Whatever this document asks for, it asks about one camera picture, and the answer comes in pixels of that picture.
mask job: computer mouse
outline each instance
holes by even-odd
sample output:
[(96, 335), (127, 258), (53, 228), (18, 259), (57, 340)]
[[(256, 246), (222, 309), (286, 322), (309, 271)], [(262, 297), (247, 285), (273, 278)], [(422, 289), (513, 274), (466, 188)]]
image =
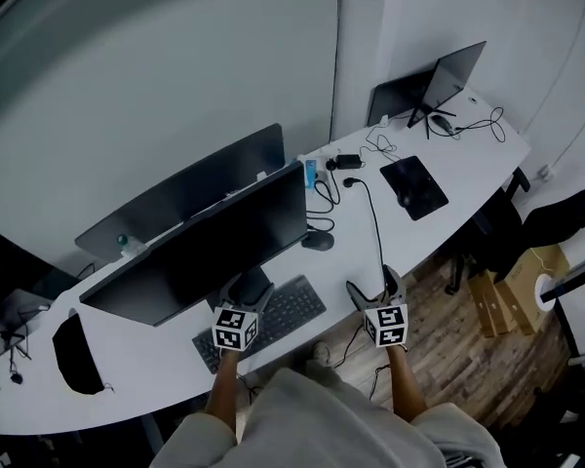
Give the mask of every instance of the computer mouse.
[(333, 235), (324, 230), (310, 230), (308, 237), (301, 241), (301, 246), (308, 250), (316, 250), (317, 252), (326, 252), (333, 247)]
[(407, 208), (411, 204), (411, 192), (406, 189), (402, 189), (397, 193), (397, 201), (403, 208)]
[(449, 123), (449, 120), (444, 116), (440, 116), (439, 114), (434, 114), (431, 117), (431, 121), (434, 122), (438, 127), (444, 130), (447, 134), (452, 136), (452, 125)]
[(16, 385), (21, 385), (23, 383), (23, 376), (15, 371), (11, 374), (11, 381), (13, 381)]

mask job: charger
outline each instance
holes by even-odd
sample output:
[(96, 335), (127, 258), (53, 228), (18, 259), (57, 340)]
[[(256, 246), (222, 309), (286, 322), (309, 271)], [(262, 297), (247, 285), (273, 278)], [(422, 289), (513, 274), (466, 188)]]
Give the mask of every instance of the charger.
[(362, 168), (362, 160), (359, 154), (338, 154), (325, 164), (330, 172), (334, 170), (358, 170)]

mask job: shoe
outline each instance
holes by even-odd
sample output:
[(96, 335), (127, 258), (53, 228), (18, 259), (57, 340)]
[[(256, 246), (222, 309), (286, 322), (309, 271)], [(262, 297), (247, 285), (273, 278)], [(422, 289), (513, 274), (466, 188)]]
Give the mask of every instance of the shoe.
[(312, 345), (312, 359), (321, 366), (329, 366), (331, 356), (332, 353), (330, 352), (330, 348), (325, 341), (317, 341), (314, 345)]

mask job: black keyboard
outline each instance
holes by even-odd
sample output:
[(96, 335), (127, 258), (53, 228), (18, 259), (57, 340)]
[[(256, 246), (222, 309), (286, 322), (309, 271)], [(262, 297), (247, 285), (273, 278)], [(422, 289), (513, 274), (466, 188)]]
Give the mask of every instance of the black keyboard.
[[(241, 361), (298, 330), (327, 309), (305, 276), (299, 276), (276, 290), (259, 319), (259, 331)], [(218, 370), (218, 349), (213, 344), (212, 330), (201, 332), (193, 344), (212, 374)]]

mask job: curved desk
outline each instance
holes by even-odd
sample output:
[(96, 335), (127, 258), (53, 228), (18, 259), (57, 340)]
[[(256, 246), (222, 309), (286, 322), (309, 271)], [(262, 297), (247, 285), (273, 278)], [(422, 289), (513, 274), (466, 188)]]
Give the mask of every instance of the curved desk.
[[(475, 104), (469, 100), (474, 97)], [(491, 108), (466, 90), (447, 103), (459, 113), (454, 125), (467, 125), (489, 117)], [(370, 188), (377, 212), (385, 262), (402, 276), (437, 249), (500, 187), (522, 163), (529, 151), (520, 136), (505, 122), (507, 135), (499, 143), (489, 129), (465, 132), (460, 141), (432, 136), (427, 140), (424, 124), (413, 129), (407, 120), (393, 120), (377, 129), (398, 146), (401, 157), (416, 155), (440, 184), (449, 203), (419, 221), (412, 221), (401, 208), (379, 168), (388, 164), (379, 153), (363, 152), (366, 166), (338, 171), (338, 182), (347, 176), (363, 179)], [(363, 129), (311, 153), (334, 156), (358, 153), (370, 129)], [(327, 311), (303, 328), (243, 361), (246, 373), (290, 352), (327, 331), (355, 307), (345, 290), (345, 281), (366, 293), (378, 293), (382, 278), (377, 242), (368, 198), (363, 186), (345, 189), (342, 202), (330, 215), (335, 220), (334, 247), (325, 253), (296, 245), (263, 266), (276, 286), (299, 274), (305, 275)], [(307, 191), (308, 209), (323, 209), (326, 203)], [(9, 355), (0, 357), (0, 434), (36, 435), (83, 430), (122, 421), (172, 406), (211, 389), (210, 374), (191, 339), (212, 323), (212, 311), (202, 301), (158, 328), (113, 316), (83, 305), (79, 295), (113, 272), (126, 260), (100, 269), (69, 292), (64, 292), (49, 312), (31, 323), (38, 328), (29, 340), (32, 361), (16, 353), (23, 385), (10, 380)], [(64, 382), (55, 357), (52, 336), (76, 309), (82, 319), (92, 355), (102, 381), (114, 388), (94, 396), (73, 392)]]

